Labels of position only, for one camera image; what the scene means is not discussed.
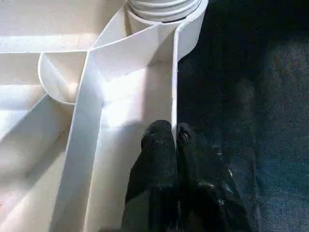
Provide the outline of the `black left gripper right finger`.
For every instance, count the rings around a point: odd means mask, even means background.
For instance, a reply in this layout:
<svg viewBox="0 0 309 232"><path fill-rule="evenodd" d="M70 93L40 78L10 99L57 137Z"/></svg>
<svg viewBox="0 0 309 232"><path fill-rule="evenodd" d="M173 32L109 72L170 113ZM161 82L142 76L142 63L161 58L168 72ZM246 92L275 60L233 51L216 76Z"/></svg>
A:
<svg viewBox="0 0 309 232"><path fill-rule="evenodd" d="M250 232L244 203L220 151L187 123L177 127L180 212L185 232Z"/></svg>

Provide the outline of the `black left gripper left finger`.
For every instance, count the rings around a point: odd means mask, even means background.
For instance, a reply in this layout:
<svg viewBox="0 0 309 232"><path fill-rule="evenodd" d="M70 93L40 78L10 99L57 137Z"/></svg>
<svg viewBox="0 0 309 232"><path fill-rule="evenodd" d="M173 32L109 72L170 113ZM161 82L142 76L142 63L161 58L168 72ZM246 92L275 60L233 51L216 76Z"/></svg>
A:
<svg viewBox="0 0 309 232"><path fill-rule="evenodd" d="M129 176L121 228L126 232L171 232L177 227L177 158L171 124L145 130L141 153Z"/></svg>

